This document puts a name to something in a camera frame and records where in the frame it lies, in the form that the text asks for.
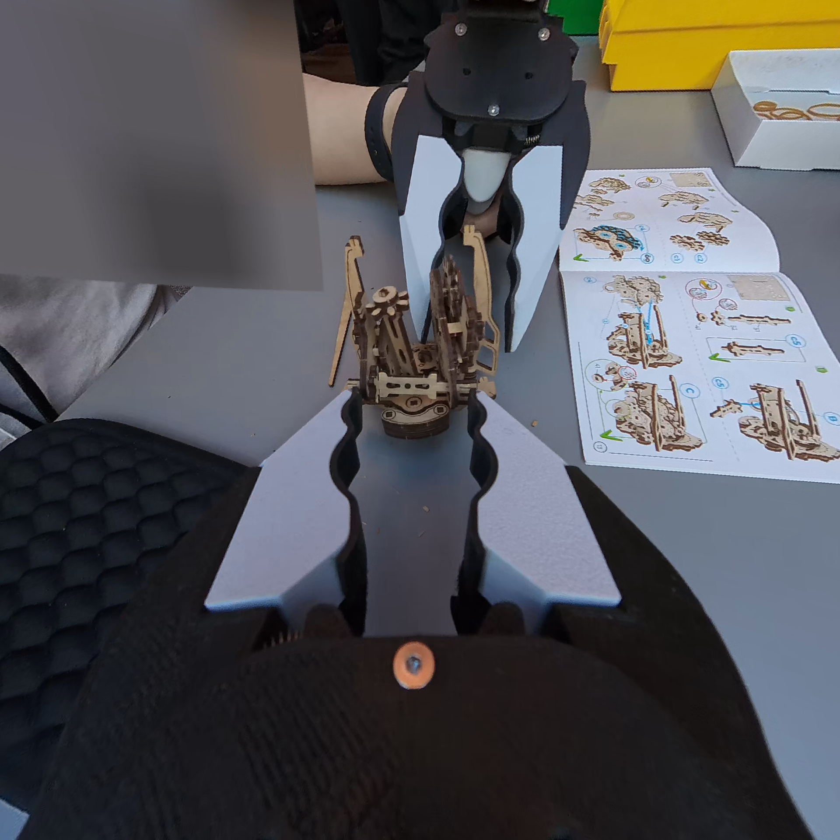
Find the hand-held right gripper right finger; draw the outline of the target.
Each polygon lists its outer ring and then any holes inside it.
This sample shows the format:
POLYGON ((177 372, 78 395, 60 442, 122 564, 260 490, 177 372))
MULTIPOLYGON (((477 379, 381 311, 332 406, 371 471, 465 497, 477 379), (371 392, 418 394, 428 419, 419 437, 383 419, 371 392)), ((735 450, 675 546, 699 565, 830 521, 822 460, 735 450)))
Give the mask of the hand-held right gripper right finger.
POLYGON ((470 503, 451 611, 473 634, 512 602, 537 633, 555 602, 612 607, 621 595, 561 457, 483 392, 469 398, 470 503))

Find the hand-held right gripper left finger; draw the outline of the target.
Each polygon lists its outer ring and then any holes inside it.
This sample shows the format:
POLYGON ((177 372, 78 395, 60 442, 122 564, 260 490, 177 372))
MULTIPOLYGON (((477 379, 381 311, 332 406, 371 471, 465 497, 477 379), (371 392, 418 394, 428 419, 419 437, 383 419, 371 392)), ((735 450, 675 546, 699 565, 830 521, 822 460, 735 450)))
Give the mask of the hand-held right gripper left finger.
POLYGON ((361 429, 361 395, 343 391, 263 462, 208 610, 272 606, 301 630, 314 606, 330 604, 354 634, 364 632, 364 534, 350 493, 361 429))

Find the person's left forearm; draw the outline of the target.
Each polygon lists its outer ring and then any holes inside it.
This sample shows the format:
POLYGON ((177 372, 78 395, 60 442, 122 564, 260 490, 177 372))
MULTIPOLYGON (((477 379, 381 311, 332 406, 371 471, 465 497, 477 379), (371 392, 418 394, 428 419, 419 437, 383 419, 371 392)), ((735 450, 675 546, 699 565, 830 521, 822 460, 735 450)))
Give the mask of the person's left forearm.
POLYGON ((316 186, 383 182, 364 138, 364 117, 377 87, 303 74, 316 186))

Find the black wristband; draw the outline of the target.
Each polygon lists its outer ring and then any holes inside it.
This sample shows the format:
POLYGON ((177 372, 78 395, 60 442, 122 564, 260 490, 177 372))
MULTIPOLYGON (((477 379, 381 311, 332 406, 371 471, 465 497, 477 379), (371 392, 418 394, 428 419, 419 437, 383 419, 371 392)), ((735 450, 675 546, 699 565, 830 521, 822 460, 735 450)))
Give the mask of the black wristband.
POLYGON ((394 182, 394 170, 389 140, 385 137, 385 108, 392 94, 405 88, 405 81, 378 87, 369 100, 364 115, 366 149, 378 176, 387 182, 394 182))

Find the green plastic bin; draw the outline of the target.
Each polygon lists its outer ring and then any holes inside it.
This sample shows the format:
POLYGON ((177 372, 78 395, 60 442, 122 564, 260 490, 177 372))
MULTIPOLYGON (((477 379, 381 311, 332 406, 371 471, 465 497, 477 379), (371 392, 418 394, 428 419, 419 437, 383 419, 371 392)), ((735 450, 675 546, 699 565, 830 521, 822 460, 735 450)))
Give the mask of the green plastic bin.
POLYGON ((603 0, 548 1, 547 14, 561 18, 567 35, 598 35, 603 0))

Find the person's grey clothing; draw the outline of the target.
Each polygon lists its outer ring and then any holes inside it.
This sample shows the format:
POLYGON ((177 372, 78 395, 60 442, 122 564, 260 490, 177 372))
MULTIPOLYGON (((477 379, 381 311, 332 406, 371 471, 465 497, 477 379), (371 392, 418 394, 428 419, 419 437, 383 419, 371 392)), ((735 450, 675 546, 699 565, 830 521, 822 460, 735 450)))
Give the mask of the person's grey clothing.
POLYGON ((1 344, 62 413, 189 287, 1 277, 1 344))

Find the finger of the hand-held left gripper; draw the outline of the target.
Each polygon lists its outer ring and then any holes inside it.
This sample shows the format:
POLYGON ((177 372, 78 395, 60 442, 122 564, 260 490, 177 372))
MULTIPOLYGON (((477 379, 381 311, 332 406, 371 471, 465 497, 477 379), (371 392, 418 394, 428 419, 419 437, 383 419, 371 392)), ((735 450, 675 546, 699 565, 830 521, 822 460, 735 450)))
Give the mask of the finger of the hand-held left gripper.
POLYGON ((517 349, 532 320, 561 239, 563 147, 535 145, 510 163, 503 204, 511 218, 505 346, 517 349))
POLYGON ((400 218, 409 309, 416 336, 424 336, 429 276, 443 252, 442 213, 461 187, 464 164, 443 138, 417 139, 406 208, 400 218))

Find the assembly instruction booklet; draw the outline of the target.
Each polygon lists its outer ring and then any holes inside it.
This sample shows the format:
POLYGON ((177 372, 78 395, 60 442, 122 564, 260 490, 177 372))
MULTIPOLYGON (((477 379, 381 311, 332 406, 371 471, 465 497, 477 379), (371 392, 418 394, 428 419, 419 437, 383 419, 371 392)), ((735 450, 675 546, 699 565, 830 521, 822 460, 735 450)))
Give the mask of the assembly instruction booklet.
POLYGON ((838 362, 712 171, 590 170, 560 246, 584 460, 839 481, 838 362))

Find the black quilted wrist pad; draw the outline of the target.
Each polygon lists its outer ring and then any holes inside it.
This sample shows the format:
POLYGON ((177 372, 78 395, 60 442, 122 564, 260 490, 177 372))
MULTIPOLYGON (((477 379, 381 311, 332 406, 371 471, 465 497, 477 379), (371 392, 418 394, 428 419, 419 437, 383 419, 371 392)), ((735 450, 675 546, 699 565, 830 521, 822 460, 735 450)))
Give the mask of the black quilted wrist pad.
POLYGON ((136 427, 42 426, 1 456, 1 793, 34 806, 91 661, 245 467, 136 427))

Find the wooden gear model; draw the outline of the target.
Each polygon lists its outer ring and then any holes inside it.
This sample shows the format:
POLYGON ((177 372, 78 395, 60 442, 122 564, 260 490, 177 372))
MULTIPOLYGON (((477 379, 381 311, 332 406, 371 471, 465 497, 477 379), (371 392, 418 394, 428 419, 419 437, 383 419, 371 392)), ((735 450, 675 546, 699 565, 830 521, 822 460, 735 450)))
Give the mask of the wooden gear model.
POLYGON ((345 293, 329 385, 335 383, 349 328, 360 363, 357 387, 366 404, 382 407, 385 432, 394 438, 435 436, 448 428, 450 414, 465 407, 472 394, 496 397, 500 331, 492 318, 490 268, 485 240, 473 225, 463 228, 464 244, 474 252, 473 294, 463 273, 447 255, 429 277, 431 339, 414 343, 403 320, 406 291, 393 286, 363 289, 359 236, 344 249, 345 293))

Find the yellow plastic bin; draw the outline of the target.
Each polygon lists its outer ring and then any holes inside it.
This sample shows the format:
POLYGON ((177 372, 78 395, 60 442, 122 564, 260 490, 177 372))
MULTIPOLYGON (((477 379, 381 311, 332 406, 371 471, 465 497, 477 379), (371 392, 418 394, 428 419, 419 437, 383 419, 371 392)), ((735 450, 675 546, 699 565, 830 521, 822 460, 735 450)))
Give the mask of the yellow plastic bin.
POLYGON ((838 19, 838 1, 604 1, 601 33, 834 25, 838 19))
POLYGON ((614 91, 709 90, 729 52, 839 47, 838 22, 613 32, 602 45, 614 91))

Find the white cardboard box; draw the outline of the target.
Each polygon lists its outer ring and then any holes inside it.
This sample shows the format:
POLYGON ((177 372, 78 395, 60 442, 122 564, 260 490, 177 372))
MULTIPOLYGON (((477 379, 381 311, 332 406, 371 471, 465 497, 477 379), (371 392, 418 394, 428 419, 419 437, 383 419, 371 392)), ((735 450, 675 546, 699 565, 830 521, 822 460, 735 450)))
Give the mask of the white cardboard box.
POLYGON ((711 90, 735 165, 839 168, 839 50, 732 51, 711 90))

